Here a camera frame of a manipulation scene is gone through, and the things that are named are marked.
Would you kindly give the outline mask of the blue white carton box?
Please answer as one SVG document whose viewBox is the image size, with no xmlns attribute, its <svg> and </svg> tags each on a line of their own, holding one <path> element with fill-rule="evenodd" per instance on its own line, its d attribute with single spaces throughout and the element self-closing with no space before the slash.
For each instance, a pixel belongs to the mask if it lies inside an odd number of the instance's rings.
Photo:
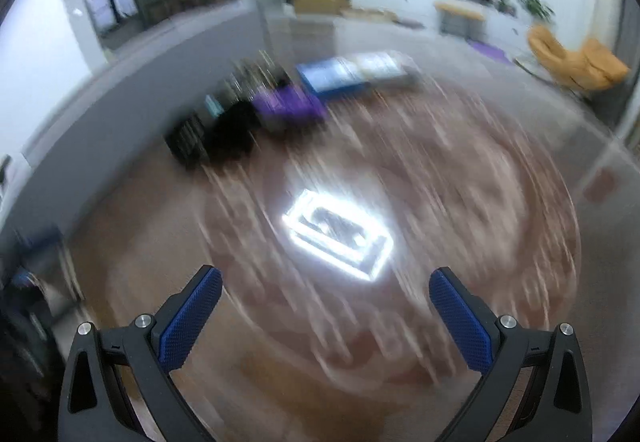
<svg viewBox="0 0 640 442">
<path fill-rule="evenodd" d="M 321 101 L 364 89 L 412 83 L 421 76 L 413 58 L 396 50 L 358 52 L 295 65 L 300 84 Z"/>
</svg>

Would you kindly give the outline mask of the large leafy potted plant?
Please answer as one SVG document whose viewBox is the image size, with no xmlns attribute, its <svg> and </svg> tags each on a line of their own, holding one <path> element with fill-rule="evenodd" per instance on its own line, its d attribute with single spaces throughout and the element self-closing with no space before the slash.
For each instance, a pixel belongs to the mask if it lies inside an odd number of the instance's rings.
<svg viewBox="0 0 640 442">
<path fill-rule="evenodd" d="M 536 22 L 549 23 L 553 20 L 554 11 L 542 0 L 518 0 L 518 3 Z"/>
</svg>

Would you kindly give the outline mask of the black printed box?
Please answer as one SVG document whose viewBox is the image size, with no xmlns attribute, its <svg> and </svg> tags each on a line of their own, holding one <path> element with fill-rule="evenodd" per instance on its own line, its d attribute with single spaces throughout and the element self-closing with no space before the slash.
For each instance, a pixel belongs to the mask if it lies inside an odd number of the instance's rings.
<svg viewBox="0 0 640 442">
<path fill-rule="evenodd" d="M 175 160 L 186 169 L 200 163 L 221 164 L 249 155 L 254 132 L 262 127 L 253 103 L 207 95 L 192 112 L 179 118 L 164 136 Z"/>
</svg>

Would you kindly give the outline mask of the wooden bench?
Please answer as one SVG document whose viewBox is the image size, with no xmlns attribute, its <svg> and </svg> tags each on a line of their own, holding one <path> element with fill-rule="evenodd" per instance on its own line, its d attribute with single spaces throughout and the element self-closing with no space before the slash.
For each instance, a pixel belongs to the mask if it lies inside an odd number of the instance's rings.
<svg viewBox="0 0 640 442">
<path fill-rule="evenodd" d="M 486 18 L 480 12 L 448 2 L 435 2 L 434 8 L 438 15 L 440 34 L 458 36 L 473 42 L 484 39 Z"/>
</svg>

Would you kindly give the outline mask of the purple floor mat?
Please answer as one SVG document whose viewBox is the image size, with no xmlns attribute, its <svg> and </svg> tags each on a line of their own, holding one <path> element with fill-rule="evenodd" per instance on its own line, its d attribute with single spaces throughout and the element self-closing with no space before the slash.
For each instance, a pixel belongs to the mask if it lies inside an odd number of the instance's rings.
<svg viewBox="0 0 640 442">
<path fill-rule="evenodd" d="M 512 59 L 508 56 L 503 49 L 492 46 L 482 42 L 476 42 L 475 40 L 469 40 L 468 44 L 479 54 L 503 64 L 512 64 Z"/>
</svg>

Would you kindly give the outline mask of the white tv cabinet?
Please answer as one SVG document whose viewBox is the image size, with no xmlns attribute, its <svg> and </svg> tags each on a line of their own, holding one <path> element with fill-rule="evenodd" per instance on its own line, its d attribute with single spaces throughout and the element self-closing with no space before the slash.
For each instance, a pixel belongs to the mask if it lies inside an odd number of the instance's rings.
<svg viewBox="0 0 640 442">
<path fill-rule="evenodd" d="M 489 45 L 499 47 L 510 54 L 529 51 L 527 32 L 529 24 L 519 18 L 501 13 L 491 5 L 472 0 L 351 0 L 360 9 L 379 9 L 396 13 L 398 17 L 420 21 L 426 28 L 439 30 L 439 14 L 436 6 L 445 4 L 458 9 L 479 13 L 484 18 L 480 38 Z"/>
</svg>

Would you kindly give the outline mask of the purple rubber toy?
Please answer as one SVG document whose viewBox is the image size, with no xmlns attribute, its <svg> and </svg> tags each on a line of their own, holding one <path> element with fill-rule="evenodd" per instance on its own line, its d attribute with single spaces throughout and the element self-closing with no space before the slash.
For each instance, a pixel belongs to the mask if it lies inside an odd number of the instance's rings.
<svg viewBox="0 0 640 442">
<path fill-rule="evenodd" d="M 258 91 L 252 103 L 267 127 L 303 125 L 326 116 L 322 102 L 296 85 Z"/>
</svg>

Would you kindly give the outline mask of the grey partition board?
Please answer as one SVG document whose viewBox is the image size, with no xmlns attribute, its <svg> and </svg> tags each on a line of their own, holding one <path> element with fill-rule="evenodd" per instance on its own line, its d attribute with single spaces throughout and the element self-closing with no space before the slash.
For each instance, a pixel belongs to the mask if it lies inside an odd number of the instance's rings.
<svg viewBox="0 0 640 442">
<path fill-rule="evenodd" d="M 73 231 L 94 201 L 178 116 L 266 49 L 257 2 L 196 10 L 125 47 L 48 117 L 1 204 L 1 238 Z"/>
</svg>

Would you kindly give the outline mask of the cardboard box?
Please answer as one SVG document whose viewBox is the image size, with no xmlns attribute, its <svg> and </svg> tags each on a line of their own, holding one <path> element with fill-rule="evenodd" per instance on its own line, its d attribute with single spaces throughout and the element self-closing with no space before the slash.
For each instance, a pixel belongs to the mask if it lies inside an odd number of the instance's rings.
<svg viewBox="0 0 640 442">
<path fill-rule="evenodd" d="M 294 12 L 300 14 L 323 14 L 340 16 L 344 10 L 352 8 L 351 0 L 293 0 Z"/>
</svg>

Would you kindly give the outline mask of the orange lounge chair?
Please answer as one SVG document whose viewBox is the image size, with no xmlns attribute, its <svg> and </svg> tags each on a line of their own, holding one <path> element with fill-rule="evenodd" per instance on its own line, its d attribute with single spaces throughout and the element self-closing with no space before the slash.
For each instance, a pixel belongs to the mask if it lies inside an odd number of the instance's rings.
<svg viewBox="0 0 640 442">
<path fill-rule="evenodd" d="M 527 43 L 539 64 L 556 84 L 582 92 L 620 84 L 630 69 L 613 52 L 589 37 L 577 50 L 566 49 L 545 25 L 529 28 Z"/>
</svg>

